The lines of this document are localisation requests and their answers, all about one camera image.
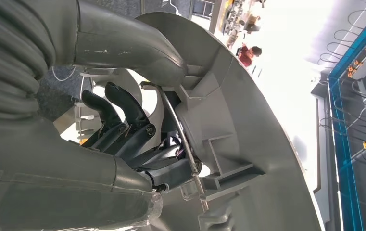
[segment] gray carpet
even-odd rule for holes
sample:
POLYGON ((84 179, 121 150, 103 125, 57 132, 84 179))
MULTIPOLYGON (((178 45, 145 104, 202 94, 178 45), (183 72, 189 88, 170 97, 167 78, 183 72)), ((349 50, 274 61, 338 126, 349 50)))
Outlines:
MULTIPOLYGON (((141 0, 87 0, 91 3, 104 7, 112 12, 137 17, 141 14, 141 0)), ((144 0, 145 13, 169 12, 174 13, 176 9, 169 3, 163 4, 163 0, 144 0)), ((190 0, 172 0, 177 6, 180 14, 188 18, 190 0)), ((55 67, 55 74, 59 79, 66 78, 71 73, 72 67, 55 67)), ((81 87, 79 71, 66 81, 59 82, 55 79, 50 70, 40 81, 40 89, 37 99, 40 105, 39 114, 50 121, 56 120, 63 113, 68 111, 75 102, 79 101, 81 87)), ((91 89, 90 80, 85 78, 83 89, 91 89)))

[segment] metal screw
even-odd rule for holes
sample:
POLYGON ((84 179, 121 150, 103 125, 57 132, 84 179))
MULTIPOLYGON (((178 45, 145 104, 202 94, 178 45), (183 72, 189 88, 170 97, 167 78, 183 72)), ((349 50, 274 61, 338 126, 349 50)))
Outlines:
POLYGON ((146 133, 147 133, 147 135, 148 135, 149 137, 152 137, 152 136, 154 136, 154 134, 156 133, 156 129, 155 129, 154 127, 152 127, 152 126, 149 126, 149 127, 147 127, 147 129, 146 129, 146 133))

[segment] metal rod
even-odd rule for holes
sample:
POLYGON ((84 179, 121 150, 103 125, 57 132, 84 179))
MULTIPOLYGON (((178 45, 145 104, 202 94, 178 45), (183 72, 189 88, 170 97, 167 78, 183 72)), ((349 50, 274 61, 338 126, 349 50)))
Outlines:
MULTIPOLYGON (((183 142, 184 149, 186 150, 186 154, 189 157, 189 163, 190 163, 190 166, 191 166, 191 170, 193 172, 192 173, 192 176, 193 176, 194 182, 195 182, 195 184, 197 186, 197 190, 198 190, 198 192, 199 192, 200 195, 203 195, 204 194, 204 188, 202 187, 202 184, 201 184, 201 181, 200 181, 200 177, 198 176, 198 169, 196 168, 194 156, 193 156, 193 153, 191 152, 189 142, 187 141, 187 138, 184 135, 183 128, 181 127, 180 122, 179 122, 179 120, 177 118, 177 115, 176 115, 175 111, 173 110, 173 107, 172 107, 169 99, 167 98, 166 93, 162 89, 162 87, 156 86, 156 88, 157 88, 157 90, 160 93, 160 96, 161 96, 161 98, 163 100, 164 106, 169 111, 169 113, 171 115, 171 118, 173 119, 173 121, 174 121, 174 123, 175 123, 175 125, 177 127, 177 131, 178 131, 178 133, 180 135, 181 142, 183 142)), ((202 205, 202 210, 204 212, 208 211, 207 201, 202 200, 201 198, 200 198, 200 201, 201 201, 201 205, 202 205)))
POLYGON ((145 0, 140 1, 140 14, 144 14, 146 12, 145 10, 145 0))

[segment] white cable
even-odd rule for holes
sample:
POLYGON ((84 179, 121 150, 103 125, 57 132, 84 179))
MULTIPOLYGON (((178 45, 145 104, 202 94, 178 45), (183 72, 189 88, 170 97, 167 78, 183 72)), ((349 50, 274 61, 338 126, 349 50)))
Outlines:
POLYGON ((170 3, 170 5, 171 5, 172 7, 174 7, 174 8, 176 9, 176 14, 177 14, 178 16, 181 16, 181 14, 178 12, 177 7, 171 3, 171 0, 169 0, 169 3, 170 3))
POLYGON ((59 79, 56 75, 55 75, 55 71, 54 71, 54 66, 52 67, 52 74, 54 75, 54 77, 58 80, 58 81, 60 81, 60 82, 64 82, 64 81, 66 81, 67 79, 69 79, 71 76, 72 76, 72 74, 75 72, 75 67, 72 69, 72 72, 69 74, 69 76, 67 77, 67 78, 65 78, 65 79, 59 79))
POLYGON ((80 100, 82 100, 82 89, 84 88, 84 79, 85 79, 85 76, 82 77, 82 81, 81 81, 81 90, 79 91, 80 100))

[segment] curved gray panel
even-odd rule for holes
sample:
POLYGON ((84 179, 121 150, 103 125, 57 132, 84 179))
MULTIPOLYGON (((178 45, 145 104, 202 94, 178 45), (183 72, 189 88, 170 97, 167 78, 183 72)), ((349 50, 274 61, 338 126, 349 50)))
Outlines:
MULTIPOLYGON (((228 176, 225 186, 206 188, 203 198, 209 200, 210 207, 223 197, 238 194, 240 206, 236 208, 243 210, 234 217, 238 230, 321 230, 318 207, 293 146, 263 94, 233 54, 209 32, 182 17, 149 13, 138 19, 159 29, 187 64, 205 69, 193 89, 180 85, 175 90, 182 100, 176 113, 195 154, 212 172, 204 180, 228 176), (252 164, 265 174, 249 176, 246 181, 234 177, 233 173, 239 174, 241 168, 246 174, 252 164), (225 190, 230 187, 238 189, 234 193, 225 190)), ((187 208, 183 204, 176 204, 175 209, 187 208)), ((169 216, 161 218, 171 223, 169 216)), ((184 219, 173 222, 181 226, 188 223, 184 219)))

